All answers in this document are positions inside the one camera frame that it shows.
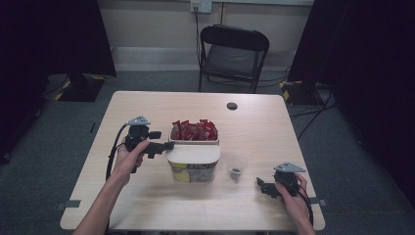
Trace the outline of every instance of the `chair seat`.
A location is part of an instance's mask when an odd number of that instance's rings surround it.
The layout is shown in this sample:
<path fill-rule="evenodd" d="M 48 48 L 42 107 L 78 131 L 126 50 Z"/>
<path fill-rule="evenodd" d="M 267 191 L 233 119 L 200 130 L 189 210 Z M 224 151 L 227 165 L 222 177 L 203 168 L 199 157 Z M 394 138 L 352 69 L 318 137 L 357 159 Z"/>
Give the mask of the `chair seat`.
<path fill-rule="evenodd" d="M 257 63 L 256 51 L 212 45 L 207 55 L 205 70 L 254 78 Z"/>

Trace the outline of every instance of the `white container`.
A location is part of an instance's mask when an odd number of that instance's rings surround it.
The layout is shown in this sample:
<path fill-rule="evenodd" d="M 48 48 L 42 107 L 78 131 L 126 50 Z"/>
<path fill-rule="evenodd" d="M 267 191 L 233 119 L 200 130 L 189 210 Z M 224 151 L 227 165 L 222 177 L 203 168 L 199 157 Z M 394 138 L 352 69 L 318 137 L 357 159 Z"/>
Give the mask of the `white container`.
<path fill-rule="evenodd" d="M 210 182 L 214 179 L 216 164 L 220 158 L 219 140 L 174 141 L 174 149 L 165 153 L 171 165 L 173 178 L 181 182 Z"/>

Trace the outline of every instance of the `small cup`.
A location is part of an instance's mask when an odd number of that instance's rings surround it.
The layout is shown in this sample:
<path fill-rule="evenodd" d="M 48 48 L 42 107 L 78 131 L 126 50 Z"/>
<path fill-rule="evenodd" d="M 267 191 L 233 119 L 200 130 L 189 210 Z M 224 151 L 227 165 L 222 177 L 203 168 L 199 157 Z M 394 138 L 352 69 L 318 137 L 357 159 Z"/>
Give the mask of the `small cup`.
<path fill-rule="evenodd" d="M 234 180 L 238 180 L 245 171 L 248 160 L 243 156 L 232 156 L 225 160 L 227 172 Z"/>

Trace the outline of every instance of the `gray metal bracket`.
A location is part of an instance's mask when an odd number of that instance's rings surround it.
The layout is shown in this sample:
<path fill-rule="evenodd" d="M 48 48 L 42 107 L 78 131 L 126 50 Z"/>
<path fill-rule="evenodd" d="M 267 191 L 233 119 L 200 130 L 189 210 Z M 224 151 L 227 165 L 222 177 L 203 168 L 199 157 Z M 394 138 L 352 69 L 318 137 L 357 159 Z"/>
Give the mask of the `gray metal bracket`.
<path fill-rule="evenodd" d="M 279 164 L 274 169 L 281 172 L 305 172 L 305 169 L 290 163 Z"/>
<path fill-rule="evenodd" d="M 311 204 L 319 204 L 320 207 L 326 207 L 329 205 L 326 199 L 318 199 L 317 197 L 309 198 L 309 201 Z"/>
<path fill-rule="evenodd" d="M 125 123 L 126 125 L 148 125 L 150 122 L 143 116 L 136 117 Z"/>
<path fill-rule="evenodd" d="M 80 200 L 68 200 L 64 203 L 57 203 L 55 210 L 64 211 L 66 208 L 79 208 Z"/>

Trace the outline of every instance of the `gray floor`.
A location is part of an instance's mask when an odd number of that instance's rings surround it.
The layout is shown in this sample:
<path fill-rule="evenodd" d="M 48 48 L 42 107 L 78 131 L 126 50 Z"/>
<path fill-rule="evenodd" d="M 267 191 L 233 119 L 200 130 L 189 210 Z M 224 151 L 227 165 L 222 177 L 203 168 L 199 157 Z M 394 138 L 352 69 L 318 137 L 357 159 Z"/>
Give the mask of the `gray floor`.
<path fill-rule="evenodd" d="M 261 79 L 284 75 L 265 71 Z M 52 76 L 49 89 L 64 78 Z M 70 234 L 60 228 L 63 212 L 55 205 L 69 198 L 112 94 L 196 92 L 197 80 L 196 70 L 120 71 L 117 78 L 108 78 L 94 103 L 58 102 L 51 93 L 41 117 L 11 152 L 11 162 L 0 165 L 0 234 Z M 264 87 L 257 93 L 281 94 L 276 83 L 261 82 Z M 204 91 L 247 93 L 249 88 L 204 82 Z M 327 90 L 322 95 L 327 98 Z M 316 109 L 288 110 L 297 115 Z M 312 117 L 293 118 L 296 134 Z M 329 202 L 322 208 L 326 228 L 318 234 L 415 234 L 414 210 L 358 141 L 353 125 L 336 106 L 324 111 L 299 141 L 316 193 Z"/>

